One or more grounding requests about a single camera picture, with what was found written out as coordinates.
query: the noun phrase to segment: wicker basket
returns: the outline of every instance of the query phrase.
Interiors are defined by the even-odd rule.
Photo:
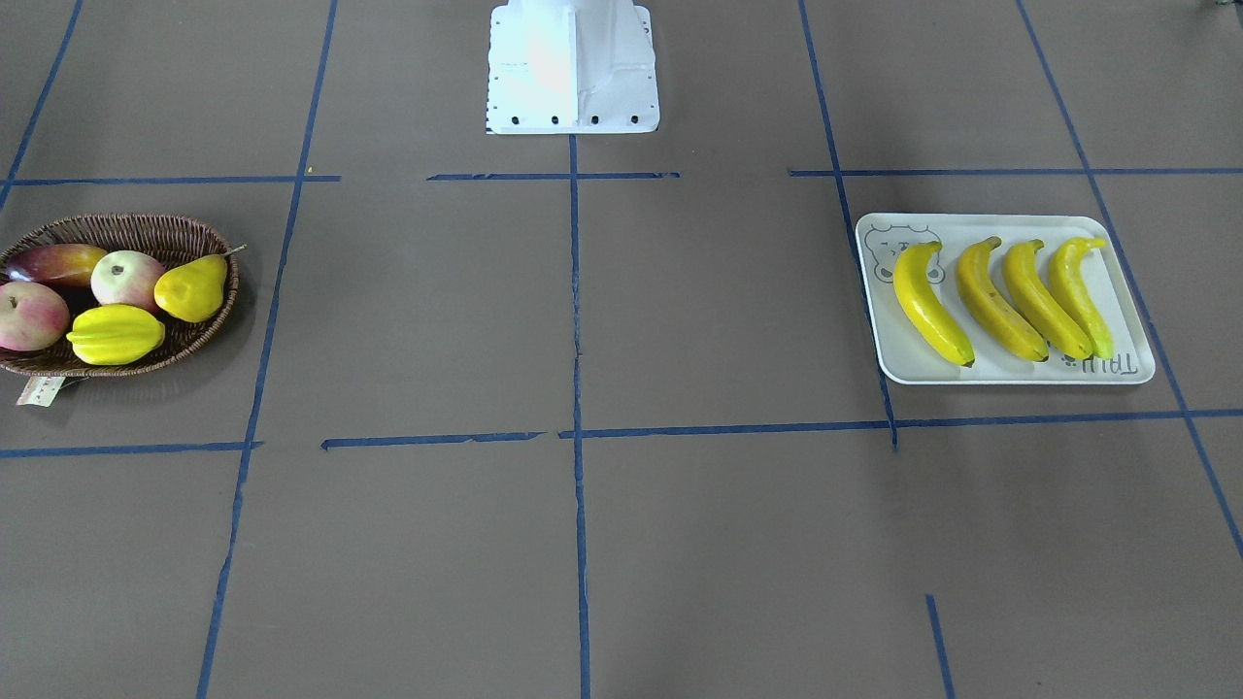
[[[56,243],[88,243],[108,251],[138,250],[155,257],[168,269],[184,265],[203,255],[220,255],[230,249],[229,243],[210,225],[185,216],[88,214],[61,219],[25,235],[0,256],[0,270],[17,251]],[[239,287],[237,260],[234,255],[225,260],[227,262],[225,302],[220,310],[199,323],[179,321],[160,312],[157,317],[165,326],[164,342],[135,362],[119,367],[87,364],[73,354],[70,342],[62,337],[56,345],[39,352],[12,352],[0,348],[0,366],[25,376],[99,377],[134,376],[179,362],[211,340],[232,310]],[[86,292],[83,296],[89,297],[89,294]],[[93,301],[88,300],[87,303],[93,305]],[[72,299],[70,308],[75,315],[85,310],[75,307]]]

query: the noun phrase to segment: yellow banana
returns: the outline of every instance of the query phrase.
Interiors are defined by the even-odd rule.
[[[1071,238],[1063,243],[1049,260],[1049,292],[1079,327],[1088,332],[1093,353],[1101,359],[1110,359],[1114,357],[1114,336],[1093,303],[1080,272],[1084,255],[1104,246],[1105,241],[1099,238]]]
[[[940,241],[902,250],[894,264],[894,292],[902,312],[938,354],[955,364],[970,367],[976,362],[971,340],[937,299],[929,281],[929,261],[940,250]]]
[[[1018,315],[988,276],[988,257],[1001,246],[996,235],[968,245],[958,257],[958,296],[971,316],[1014,356],[1032,362],[1049,358],[1049,346],[1032,323]]]
[[[1035,251],[1043,240],[1016,243],[1002,260],[1002,276],[1014,297],[1014,306],[1032,326],[1058,350],[1075,359],[1091,357],[1091,338],[1079,323],[1058,305],[1035,271]]]

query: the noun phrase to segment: rectangular tray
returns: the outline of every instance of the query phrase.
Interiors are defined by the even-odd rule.
[[[1002,245],[993,251],[993,284],[1009,297],[1001,279],[1001,260],[1014,243],[1039,238],[1044,249],[1037,269],[1048,280],[1045,266],[1053,251],[1070,238],[1100,238],[1105,246],[1084,257],[1083,276],[1093,301],[1114,333],[1115,356],[1076,361],[1050,348],[1049,361],[1029,362],[1009,353],[976,322],[958,297],[955,265],[971,244],[996,235]],[[907,384],[1139,384],[1152,378],[1156,362],[1135,310],[1114,244],[1105,228],[1085,216],[1028,216],[993,214],[886,214],[874,213],[855,225],[859,264],[863,267],[868,310],[880,367],[891,379]],[[894,294],[892,269],[907,245],[940,240],[941,251],[930,264],[932,287],[950,313],[967,332],[976,350],[972,367],[958,367],[932,350],[902,312]]]

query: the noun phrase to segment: price tag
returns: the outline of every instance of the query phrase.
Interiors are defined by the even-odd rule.
[[[42,405],[46,408],[52,404],[52,399],[60,393],[62,386],[65,386],[65,377],[62,376],[32,376],[26,382],[26,388],[22,389],[21,396],[17,397],[16,404]]]

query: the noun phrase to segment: apple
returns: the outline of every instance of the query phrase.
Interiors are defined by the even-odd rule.
[[[0,347],[14,352],[46,350],[68,327],[68,303],[51,287],[34,281],[0,286]]]
[[[117,250],[99,259],[91,271],[91,294],[102,305],[128,303],[152,313],[155,305],[155,282],[164,275],[164,265],[137,250]]]

